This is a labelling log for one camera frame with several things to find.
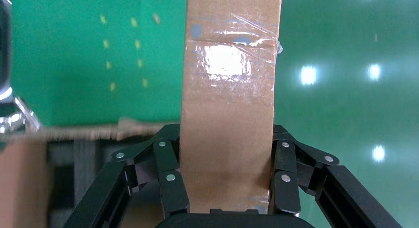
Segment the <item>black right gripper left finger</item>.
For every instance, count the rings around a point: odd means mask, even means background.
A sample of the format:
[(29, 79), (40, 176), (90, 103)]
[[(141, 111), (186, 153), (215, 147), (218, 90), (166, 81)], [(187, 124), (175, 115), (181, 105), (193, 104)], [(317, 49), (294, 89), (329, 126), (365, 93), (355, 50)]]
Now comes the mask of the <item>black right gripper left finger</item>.
[(189, 212), (189, 198), (177, 152), (179, 124), (164, 125), (154, 136), (112, 154), (78, 203), (66, 228), (118, 228), (129, 199), (157, 180), (163, 217)]

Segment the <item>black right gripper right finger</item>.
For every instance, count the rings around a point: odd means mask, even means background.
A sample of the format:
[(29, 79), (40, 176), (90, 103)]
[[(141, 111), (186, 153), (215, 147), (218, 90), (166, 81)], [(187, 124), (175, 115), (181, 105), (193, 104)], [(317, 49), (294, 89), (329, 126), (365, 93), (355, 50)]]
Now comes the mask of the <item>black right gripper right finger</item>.
[(300, 190), (315, 198), (333, 228), (401, 227), (336, 156), (274, 125), (268, 212), (296, 216)]

